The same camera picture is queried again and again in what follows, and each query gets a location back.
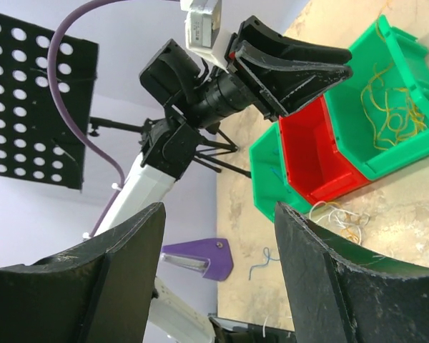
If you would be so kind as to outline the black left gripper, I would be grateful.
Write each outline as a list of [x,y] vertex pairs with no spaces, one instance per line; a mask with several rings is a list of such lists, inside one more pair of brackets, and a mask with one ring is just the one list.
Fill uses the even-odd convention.
[[256,16],[240,24],[234,60],[238,73],[214,67],[196,78],[196,120],[222,121],[253,105],[271,121],[305,108],[348,80],[348,49],[283,36]]

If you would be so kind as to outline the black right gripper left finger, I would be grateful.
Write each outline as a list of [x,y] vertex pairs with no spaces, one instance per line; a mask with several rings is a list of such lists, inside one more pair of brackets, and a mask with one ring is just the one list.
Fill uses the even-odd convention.
[[141,342],[165,219],[154,203],[35,264],[0,268],[0,342]]

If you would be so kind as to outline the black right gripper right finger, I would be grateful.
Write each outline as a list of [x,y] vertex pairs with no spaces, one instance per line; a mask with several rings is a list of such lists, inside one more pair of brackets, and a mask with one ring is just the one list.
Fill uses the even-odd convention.
[[283,202],[275,236],[299,342],[429,342],[429,267],[354,244]]

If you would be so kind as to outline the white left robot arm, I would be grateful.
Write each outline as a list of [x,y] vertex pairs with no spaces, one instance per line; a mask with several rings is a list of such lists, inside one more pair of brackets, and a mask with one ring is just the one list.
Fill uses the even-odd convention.
[[142,149],[92,232],[111,237],[117,226],[160,202],[223,119],[255,106],[270,121],[305,108],[352,76],[347,49],[278,34],[252,16],[238,32],[217,20],[186,21],[186,45],[169,40],[141,72],[142,86],[163,106],[163,119],[140,129]]

